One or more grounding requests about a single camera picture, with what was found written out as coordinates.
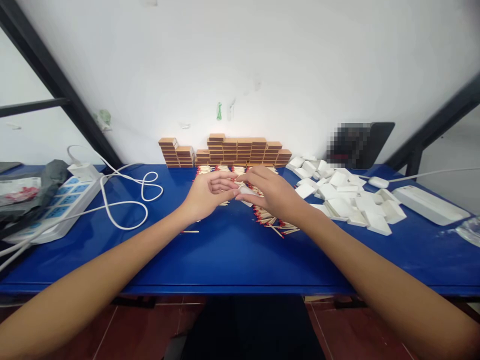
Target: brown floor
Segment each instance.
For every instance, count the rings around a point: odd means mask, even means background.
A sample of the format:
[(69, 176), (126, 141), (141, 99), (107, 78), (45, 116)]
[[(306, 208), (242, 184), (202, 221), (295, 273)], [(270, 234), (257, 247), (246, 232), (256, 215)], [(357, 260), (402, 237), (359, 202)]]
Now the brown floor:
[[(159, 299), (155, 309), (108, 306), (52, 360), (161, 360), (170, 338), (190, 329), (202, 296)], [(328, 360), (417, 360), (370, 309), (335, 310), (331, 300), (305, 304)], [(14, 308), (0, 308), (0, 321)]]

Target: blue table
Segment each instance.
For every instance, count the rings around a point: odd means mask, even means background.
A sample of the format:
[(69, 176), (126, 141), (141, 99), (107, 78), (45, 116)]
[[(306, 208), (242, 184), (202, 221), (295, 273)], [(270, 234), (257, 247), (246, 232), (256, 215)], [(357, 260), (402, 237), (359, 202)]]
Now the blue table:
[[(0, 293), (34, 294), (131, 238), (178, 207), (187, 195), (196, 169), (167, 169), (165, 165), (133, 166), (126, 174), (141, 179), (156, 171), (164, 194), (146, 203), (149, 216), (136, 230), (114, 227), (104, 210), (83, 215), (62, 239), (36, 246), (34, 252), (0, 282)], [(290, 170), (280, 175), (295, 184)], [(401, 177), (385, 165), (357, 174), (385, 179)], [(395, 187), (415, 184), (395, 182)], [(137, 200), (140, 185), (114, 177), (105, 185), (110, 202)], [(366, 185), (368, 191), (376, 189)], [(157, 190), (152, 188), (146, 197)], [(322, 200), (313, 196), (311, 203)], [(100, 194), (89, 209), (103, 204)], [(383, 236), (365, 228), (337, 224), (362, 243), (392, 261), (442, 295), (480, 295), (480, 248), (438, 226), (408, 208), (407, 219), (391, 226), (393, 234)], [(133, 226), (143, 217), (140, 206), (120, 205), (111, 209), (117, 222)], [(159, 294), (353, 294), (354, 290), (325, 254), (302, 232), (280, 238), (259, 225), (251, 208), (232, 201), (188, 230), (199, 233), (178, 235), (140, 271), (122, 292), (130, 295)]]

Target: stack of matchboxes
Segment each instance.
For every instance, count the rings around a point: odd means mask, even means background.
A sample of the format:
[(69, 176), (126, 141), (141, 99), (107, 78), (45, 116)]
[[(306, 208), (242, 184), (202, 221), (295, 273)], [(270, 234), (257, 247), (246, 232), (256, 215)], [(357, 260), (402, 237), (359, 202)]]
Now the stack of matchboxes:
[(227, 138), (222, 133), (211, 133), (207, 139), (208, 149), (196, 152), (198, 165), (285, 167), (292, 153), (282, 149), (278, 141), (267, 141), (264, 137)]
[(191, 146), (179, 146), (174, 137), (162, 137), (158, 144), (168, 168), (193, 168), (194, 150)]

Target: white power cord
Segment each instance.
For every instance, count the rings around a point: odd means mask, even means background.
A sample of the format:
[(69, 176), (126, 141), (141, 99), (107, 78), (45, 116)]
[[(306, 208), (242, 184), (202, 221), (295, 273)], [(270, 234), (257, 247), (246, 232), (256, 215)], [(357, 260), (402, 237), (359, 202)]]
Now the white power cord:
[[(66, 151), (68, 153), (68, 156), (71, 158), (71, 160), (73, 161), (73, 163), (75, 165), (81, 165), (82, 163), (80, 161), (78, 161), (71, 153), (70, 153), (70, 148), (72, 147), (79, 147), (79, 148), (84, 148), (84, 149), (88, 149), (87, 147), (84, 147), (84, 146), (81, 146), (81, 145), (70, 145)], [(31, 242), (33, 240), (35, 240), (36, 238), (38, 238), (41, 234), (43, 234), (45, 231), (47, 231), (48, 229), (51, 229), (53, 228), (54, 226), (56, 226), (57, 224), (61, 223), (61, 222), (64, 222), (66, 220), (69, 220), (69, 219), (73, 219), (73, 218), (76, 218), (76, 217), (79, 217), (81, 215), (84, 215), (84, 214), (88, 214), (88, 213), (93, 213), (97, 210), (100, 210), (100, 209), (105, 209), (106, 210), (106, 213), (108, 215), (108, 218), (110, 219), (111, 223), (121, 229), (121, 230), (133, 230), (133, 229), (136, 229), (140, 226), (143, 225), (143, 223), (147, 220), (148, 216), (149, 216), (149, 211), (147, 209), (147, 207), (139, 202), (139, 201), (133, 201), (133, 200), (128, 200), (128, 201), (119, 201), (119, 202), (114, 202), (114, 203), (111, 203), (109, 204), (108, 201), (107, 201), (107, 195), (105, 193), (105, 188), (104, 188), (104, 179), (109, 179), (111, 177), (114, 177), (114, 176), (121, 176), (125, 179), (128, 179), (128, 180), (132, 180), (134, 182), (136, 182), (137, 184), (141, 184), (141, 198), (143, 201), (145, 202), (151, 202), (153, 200), (156, 200), (158, 199), (163, 193), (164, 193), (164, 188), (161, 187), (160, 185), (157, 185), (157, 184), (151, 184), (151, 182), (154, 182), (155, 180), (157, 180), (159, 178), (159, 174), (155, 171), (149, 171), (147, 172), (144, 176), (143, 176), (143, 179), (142, 180), (139, 180), (139, 179), (135, 179), (131, 176), (128, 176), (128, 175), (125, 175), (125, 174), (121, 174), (120, 171), (129, 167), (129, 166), (132, 166), (132, 165), (137, 165), (138, 163), (131, 163), (131, 164), (128, 164), (128, 165), (125, 165), (125, 166), (122, 166), (120, 167), (119, 169), (115, 169), (113, 168), (109, 163), (108, 161), (106, 161), (98, 152), (96, 152), (95, 150), (92, 150), (92, 149), (88, 149), (88, 150), (91, 150), (93, 151), (95, 154), (98, 155), (98, 157), (100, 159), (102, 159), (102, 161), (110, 168), (113, 170), (113, 173), (112, 174), (109, 174), (109, 175), (103, 175), (99, 181), (100, 181), (100, 190), (101, 190), (101, 195), (103, 197), (103, 202), (105, 203), (104, 206), (100, 206), (100, 207), (96, 207), (94, 209), (91, 209), (91, 210), (87, 210), (87, 211), (84, 211), (84, 212), (80, 212), (78, 214), (75, 214), (75, 215), (71, 215), (71, 216), (67, 216), (59, 221), (56, 221), (54, 222), (53, 224), (51, 224), (50, 226), (42, 229), (41, 232), (39, 232), (38, 234), (36, 234), (35, 236), (31, 237), (31, 238), (28, 238), (28, 239), (25, 239), (11, 247), (9, 247), (8, 249), (5, 249), (3, 251), (0, 251), (0, 257), (4, 256), (4, 255), (7, 255), (7, 254), (10, 254), (12, 252), (14, 252), (15, 250), (19, 249), (14, 255), (12, 255), (7, 261), (5, 261), (2, 265), (0, 265), (0, 272), (5, 269), (11, 262), (13, 262), (17, 257), (19, 257), (26, 249), (28, 249), (31, 245)], [(152, 179), (152, 180), (146, 180), (147, 177), (150, 175), (150, 174), (155, 174), (155, 178)], [(157, 187), (157, 188), (160, 188), (160, 193), (151, 198), (151, 199), (146, 199), (145, 196), (144, 196), (144, 188), (145, 188), (145, 185), (147, 186), (154, 186), (154, 187)], [(137, 204), (137, 205), (140, 205), (143, 207), (143, 209), (145, 210), (145, 217), (143, 218), (143, 220), (135, 225), (135, 226), (132, 226), (132, 227), (123, 227), (123, 226), (120, 226), (115, 220), (114, 218), (112, 217), (112, 214), (110, 213), (110, 206), (115, 206), (115, 205), (122, 205), (122, 204)]]
[[(386, 180), (386, 181), (388, 181), (389, 183), (396, 183), (396, 182), (399, 182), (399, 181), (420, 178), (422, 176), (431, 175), (431, 174), (448, 173), (448, 172), (465, 171), (465, 170), (480, 170), (480, 167), (467, 167), (467, 168), (461, 168), (461, 169), (436, 170), (436, 171), (430, 171), (430, 172), (425, 172), (425, 173), (422, 173), (422, 174), (406, 176), (406, 177), (401, 177), (401, 178), (398, 178), (398, 179)], [(359, 178), (364, 178), (364, 179), (371, 179), (370, 176), (358, 175), (358, 177)]]

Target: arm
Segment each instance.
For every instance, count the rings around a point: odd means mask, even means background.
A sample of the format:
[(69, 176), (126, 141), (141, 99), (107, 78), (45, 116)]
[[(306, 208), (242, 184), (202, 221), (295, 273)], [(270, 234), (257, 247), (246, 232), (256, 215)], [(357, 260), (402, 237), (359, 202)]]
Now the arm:
[(197, 176), (177, 210), (32, 298), (0, 325), (0, 359), (35, 359), (73, 338), (183, 229), (237, 195), (236, 177)]
[(237, 200), (258, 205), (305, 231), (365, 302), (422, 359), (478, 359), (480, 325), (348, 235), (299, 197), (282, 177), (264, 167), (254, 167), (236, 181), (251, 182), (265, 196), (240, 194)]

